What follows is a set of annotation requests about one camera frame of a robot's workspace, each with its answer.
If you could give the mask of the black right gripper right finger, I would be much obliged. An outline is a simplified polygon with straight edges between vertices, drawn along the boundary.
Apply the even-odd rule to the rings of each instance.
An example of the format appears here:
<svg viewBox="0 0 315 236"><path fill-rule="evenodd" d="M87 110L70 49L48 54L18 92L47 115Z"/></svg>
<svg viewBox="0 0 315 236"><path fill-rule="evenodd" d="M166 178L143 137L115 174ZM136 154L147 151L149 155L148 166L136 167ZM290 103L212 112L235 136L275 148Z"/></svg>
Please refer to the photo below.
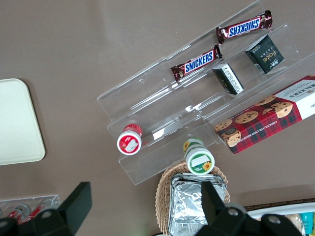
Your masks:
<svg viewBox="0 0 315 236"><path fill-rule="evenodd" d="M244 207L224 203L208 182L201 184L202 209L207 220L198 236L259 236L260 222L252 219Z"/></svg>

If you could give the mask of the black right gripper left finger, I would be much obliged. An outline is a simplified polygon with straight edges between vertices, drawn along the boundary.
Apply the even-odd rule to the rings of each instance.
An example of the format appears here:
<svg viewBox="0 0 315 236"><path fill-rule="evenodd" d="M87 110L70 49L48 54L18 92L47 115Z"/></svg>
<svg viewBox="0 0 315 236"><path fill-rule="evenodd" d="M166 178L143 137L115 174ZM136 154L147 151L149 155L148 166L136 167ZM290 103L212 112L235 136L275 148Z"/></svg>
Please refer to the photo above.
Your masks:
<svg viewBox="0 0 315 236"><path fill-rule="evenodd" d="M91 183L81 182L57 209L19 226L20 236L74 236L92 208Z"/></svg>

